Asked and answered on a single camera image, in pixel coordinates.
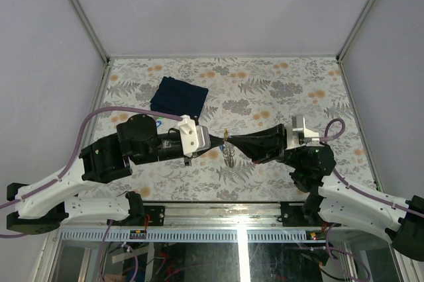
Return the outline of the metal keyring with yellow grip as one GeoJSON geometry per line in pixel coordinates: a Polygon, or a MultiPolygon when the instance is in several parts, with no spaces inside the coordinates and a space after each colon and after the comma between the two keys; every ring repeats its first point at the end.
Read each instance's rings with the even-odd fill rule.
{"type": "Polygon", "coordinates": [[[223,153],[225,165],[229,168],[234,168],[235,148],[231,143],[229,143],[229,136],[230,136],[229,130],[226,128],[223,135],[222,153],[223,153]]]}

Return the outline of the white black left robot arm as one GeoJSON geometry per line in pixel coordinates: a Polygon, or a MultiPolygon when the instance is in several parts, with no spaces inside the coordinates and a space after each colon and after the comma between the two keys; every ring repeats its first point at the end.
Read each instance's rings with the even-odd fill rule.
{"type": "Polygon", "coordinates": [[[32,185],[11,183],[7,199],[15,205],[6,217],[7,230],[38,235],[63,224],[108,222],[115,226],[148,226],[150,215],[142,197],[127,191],[116,197],[82,199],[79,194],[132,175],[132,165],[191,159],[221,146],[223,139],[187,115],[167,133],[156,121],[137,114],[76,154],[60,170],[32,185]]]}

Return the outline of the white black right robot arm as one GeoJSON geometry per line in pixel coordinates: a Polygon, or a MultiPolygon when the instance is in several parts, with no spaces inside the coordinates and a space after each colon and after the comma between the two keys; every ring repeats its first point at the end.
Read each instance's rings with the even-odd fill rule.
{"type": "Polygon", "coordinates": [[[256,164],[276,161],[293,168],[295,186],[307,193],[301,211],[309,225],[341,224],[377,236],[400,254],[423,261],[423,198],[405,199],[349,181],[335,168],[329,141],[303,117],[228,141],[256,164]]]}

